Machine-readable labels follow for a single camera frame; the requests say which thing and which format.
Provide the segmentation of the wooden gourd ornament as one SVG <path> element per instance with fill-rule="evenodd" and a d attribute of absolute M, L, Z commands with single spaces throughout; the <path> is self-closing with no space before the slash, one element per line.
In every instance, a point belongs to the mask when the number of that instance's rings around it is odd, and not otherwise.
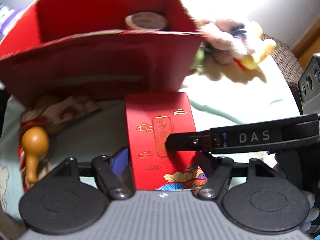
<path fill-rule="evenodd" d="M 28 129 L 21 139 L 21 145 L 25 153 L 25 172 L 29 184 L 37 182 L 37 167 L 40 159 L 48 152 L 49 137 L 41 126 Z"/>

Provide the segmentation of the red gold gift box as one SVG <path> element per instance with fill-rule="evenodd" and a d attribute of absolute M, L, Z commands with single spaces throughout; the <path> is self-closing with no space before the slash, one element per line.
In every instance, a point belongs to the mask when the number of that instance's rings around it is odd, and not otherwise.
<path fill-rule="evenodd" d="M 125 113 L 135 188 L 198 192 L 207 178 L 195 152 L 165 148 L 169 134 L 195 131 L 187 94 L 130 94 L 125 96 Z"/>

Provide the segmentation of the red cardboard box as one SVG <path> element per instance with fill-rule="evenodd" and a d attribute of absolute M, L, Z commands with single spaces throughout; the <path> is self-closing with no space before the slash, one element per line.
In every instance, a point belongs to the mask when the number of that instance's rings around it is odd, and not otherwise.
<path fill-rule="evenodd" d="M 144 11 L 167 27 L 129 29 L 125 18 Z M 202 38 L 180 0 L 36 0 L 1 40 L 1 81 L 25 107 L 47 94 L 174 92 Z"/>

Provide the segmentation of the green face plush toy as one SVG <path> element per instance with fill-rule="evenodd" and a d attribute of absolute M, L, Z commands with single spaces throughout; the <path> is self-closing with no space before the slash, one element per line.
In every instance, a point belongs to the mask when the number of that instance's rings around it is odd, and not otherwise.
<path fill-rule="evenodd" d="M 194 57 L 194 61 L 190 67 L 190 70 L 194 70 L 198 66 L 200 66 L 203 62 L 204 56 L 205 56 L 204 48 L 200 47 Z"/>

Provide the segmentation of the pink plush toy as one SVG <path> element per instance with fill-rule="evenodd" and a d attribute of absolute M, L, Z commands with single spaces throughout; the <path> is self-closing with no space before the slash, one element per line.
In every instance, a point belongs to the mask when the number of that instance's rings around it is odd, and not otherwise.
<path fill-rule="evenodd" d="M 209 42 L 204 44 L 204 52 L 210 55 L 217 63 L 228 65 L 235 61 L 230 52 L 214 48 Z"/>

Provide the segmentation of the yellow bear plush toy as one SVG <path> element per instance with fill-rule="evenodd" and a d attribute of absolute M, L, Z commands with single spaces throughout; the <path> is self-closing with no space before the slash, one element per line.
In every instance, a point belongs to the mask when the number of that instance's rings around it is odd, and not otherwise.
<path fill-rule="evenodd" d="M 254 70 L 270 56 L 275 50 L 277 44 L 271 39 L 262 40 L 263 30 L 259 23 L 251 21 L 245 26 L 245 42 L 247 54 L 242 58 L 234 58 L 234 61 L 242 68 Z"/>

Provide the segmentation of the brown patterned blanket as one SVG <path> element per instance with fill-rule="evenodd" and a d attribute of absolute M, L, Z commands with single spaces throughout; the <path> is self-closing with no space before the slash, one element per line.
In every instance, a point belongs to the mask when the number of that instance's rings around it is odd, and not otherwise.
<path fill-rule="evenodd" d="M 298 88 L 298 81 L 303 74 L 303 68 L 300 66 L 298 59 L 291 49 L 284 42 L 271 37 L 265 33 L 261 35 L 261 39 L 272 39 L 276 42 L 276 48 L 272 53 L 272 58 L 276 62 L 282 75 L 284 76 L 290 88 Z"/>

